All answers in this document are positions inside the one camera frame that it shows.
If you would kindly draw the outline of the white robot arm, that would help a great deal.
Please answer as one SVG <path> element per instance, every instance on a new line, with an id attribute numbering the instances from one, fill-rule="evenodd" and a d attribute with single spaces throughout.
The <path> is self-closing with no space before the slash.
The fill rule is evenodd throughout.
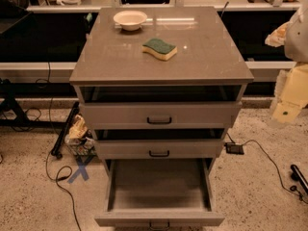
<path id="1" fill-rule="evenodd" d="M 295 62 L 291 70 L 279 72 L 269 108 L 269 124 L 283 127 L 308 105 L 308 0 L 301 3 L 288 22 L 268 35 L 265 43 L 284 46 L 285 56 Z"/>

